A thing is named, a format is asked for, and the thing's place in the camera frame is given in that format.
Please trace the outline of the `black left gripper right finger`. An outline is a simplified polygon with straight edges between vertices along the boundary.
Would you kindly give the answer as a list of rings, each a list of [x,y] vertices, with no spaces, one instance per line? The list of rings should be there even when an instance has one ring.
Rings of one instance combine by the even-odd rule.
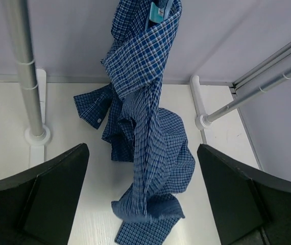
[[[221,244],[291,244],[291,182],[207,144],[197,150]]]

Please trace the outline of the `white and silver clothes rack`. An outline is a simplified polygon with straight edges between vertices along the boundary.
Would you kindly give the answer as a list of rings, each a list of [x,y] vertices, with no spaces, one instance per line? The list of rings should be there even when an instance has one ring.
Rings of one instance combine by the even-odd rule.
[[[18,79],[29,120],[29,127],[25,130],[25,139],[30,145],[29,166],[34,167],[45,161],[45,146],[51,140],[51,132],[45,125],[46,72],[35,67],[27,1],[3,1],[2,6],[7,19]],[[195,119],[197,128],[203,131],[210,127],[213,121],[290,78],[291,68],[248,92],[245,96],[230,102],[210,115],[205,115],[201,101],[199,77],[191,77],[190,87],[197,110],[197,118]]]

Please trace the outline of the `light blue shirt tag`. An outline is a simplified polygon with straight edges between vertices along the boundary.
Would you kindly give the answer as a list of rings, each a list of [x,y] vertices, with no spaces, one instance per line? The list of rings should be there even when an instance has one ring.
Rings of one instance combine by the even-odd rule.
[[[150,5],[149,21],[153,23],[161,23],[164,21],[164,9],[159,8],[155,2],[151,2]]]

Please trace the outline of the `aluminium frame post right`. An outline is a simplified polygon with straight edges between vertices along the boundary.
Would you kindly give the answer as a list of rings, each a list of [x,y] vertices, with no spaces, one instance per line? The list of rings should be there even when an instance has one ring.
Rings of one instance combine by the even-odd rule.
[[[266,72],[267,70],[269,70],[270,68],[272,68],[277,63],[281,62],[283,59],[287,58],[290,55],[291,55],[291,42],[289,42],[287,45],[273,53],[267,59],[262,61],[254,68],[252,68],[249,72],[235,80],[230,86],[232,93],[236,94],[236,91],[240,89],[242,86],[246,85],[248,82],[252,81],[259,75],[263,74],[264,72]]]

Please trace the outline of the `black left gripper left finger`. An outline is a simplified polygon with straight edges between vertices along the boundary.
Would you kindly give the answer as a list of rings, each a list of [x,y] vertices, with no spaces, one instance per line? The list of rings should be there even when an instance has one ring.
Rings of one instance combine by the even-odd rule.
[[[67,244],[88,160],[81,143],[0,180],[0,244]]]

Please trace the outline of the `light blue wire hanger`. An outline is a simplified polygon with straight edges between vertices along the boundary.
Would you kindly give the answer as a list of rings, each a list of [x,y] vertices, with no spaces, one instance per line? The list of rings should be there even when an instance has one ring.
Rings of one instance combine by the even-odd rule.
[[[165,10],[164,10],[164,20],[166,20],[168,18],[172,4],[173,4],[173,0],[168,0],[166,7],[165,7]]]

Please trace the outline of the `blue plaid shirt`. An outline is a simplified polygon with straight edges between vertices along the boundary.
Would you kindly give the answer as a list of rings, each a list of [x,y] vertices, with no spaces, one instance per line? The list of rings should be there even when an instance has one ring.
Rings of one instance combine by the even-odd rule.
[[[176,37],[182,3],[173,1],[161,23],[149,21],[151,1],[120,1],[113,44],[102,60],[110,83],[74,97],[81,119],[111,144],[111,159],[133,164],[133,181],[111,203],[122,220],[117,244],[163,244],[184,217],[176,194],[184,192],[195,159],[181,117],[159,107],[163,72]]]

